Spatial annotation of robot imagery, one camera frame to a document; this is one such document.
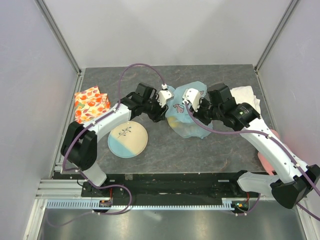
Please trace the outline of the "light blue plastic bag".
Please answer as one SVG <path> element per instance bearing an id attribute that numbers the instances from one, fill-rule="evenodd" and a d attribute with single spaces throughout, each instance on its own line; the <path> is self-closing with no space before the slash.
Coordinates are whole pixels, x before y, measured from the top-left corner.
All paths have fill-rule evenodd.
<path id="1" fill-rule="evenodd" d="M 211 132 L 198 126 L 192 120 L 186 110 L 182 98 L 185 90 L 190 88 L 197 89 L 198 91 L 200 91 L 201 96 L 205 97 L 207 86 L 200 81 L 194 81 L 185 85 L 181 85 L 177 88 L 168 85 L 168 88 L 172 91 L 174 96 L 167 102 L 168 110 L 165 113 L 165 117 L 166 119 L 168 117 L 176 117 L 181 122 L 181 127 L 173 130 L 184 139 L 190 137 L 198 137 L 200 139 L 203 139 L 207 137 Z"/>

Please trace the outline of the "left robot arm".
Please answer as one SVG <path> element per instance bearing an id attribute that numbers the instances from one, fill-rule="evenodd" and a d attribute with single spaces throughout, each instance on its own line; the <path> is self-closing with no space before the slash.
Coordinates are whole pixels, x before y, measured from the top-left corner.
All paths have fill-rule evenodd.
<path id="1" fill-rule="evenodd" d="M 99 197 L 110 191 L 107 175 L 102 171 L 97 160 L 98 142 L 111 130 L 131 121 L 141 114 L 147 114 L 155 123 L 165 119 L 167 102 L 173 97 L 167 85 L 162 89 L 139 83 L 136 90 L 121 98 L 109 111 L 87 123 L 76 121 L 69 124 L 60 153 L 64 156 L 62 170 L 67 172 L 66 162 L 75 166 L 85 179 L 92 184 L 92 191 Z"/>

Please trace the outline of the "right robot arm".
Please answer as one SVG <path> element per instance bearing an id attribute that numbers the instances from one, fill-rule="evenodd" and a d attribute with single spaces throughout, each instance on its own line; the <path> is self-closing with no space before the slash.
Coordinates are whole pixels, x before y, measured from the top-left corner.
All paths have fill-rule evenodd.
<path id="1" fill-rule="evenodd" d="M 192 120 L 204 130 L 213 132 L 208 125 L 221 121 L 231 128 L 231 135 L 239 134 L 253 145 L 273 167 L 275 175 L 265 175 L 241 170 L 229 191 L 235 197 L 245 192 L 271 195 L 281 206 L 292 209 L 316 187 L 320 179 L 320 167 L 309 165 L 298 158 L 270 130 L 260 113 L 247 102 L 238 102 L 229 87 L 218 83 L 207 91 L 208 99 L 199 90 L 185 92 L 184 103 Z"/>

